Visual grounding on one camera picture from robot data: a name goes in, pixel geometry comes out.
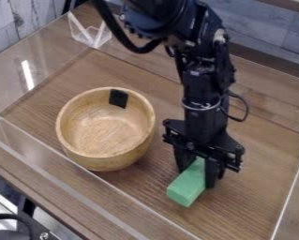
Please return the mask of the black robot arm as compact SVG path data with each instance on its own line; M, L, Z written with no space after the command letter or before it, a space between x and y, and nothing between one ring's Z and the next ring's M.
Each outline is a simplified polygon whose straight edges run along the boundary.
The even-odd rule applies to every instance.
M134 53L158 46L175 60L183 85L185 118L163 122L165 142L173 146L178 170L206 160L206 187L213 188L226 170L241 171L244 145L229 135L230 91L237 68L230 60L230 36L222 19L204 0L122 0L114 14L106 0L91 0L114 36Z

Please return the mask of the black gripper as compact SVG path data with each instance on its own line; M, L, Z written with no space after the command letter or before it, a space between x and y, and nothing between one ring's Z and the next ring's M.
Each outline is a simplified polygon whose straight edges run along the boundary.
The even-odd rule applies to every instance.
M228 132L229 120L244 122L246 117L230 115L229 107L186 109L185 119L166 119L163 141L173 146L178 171L182 173L197 157L206 159L206 187L216 187L226 169L241 172L245 146Z

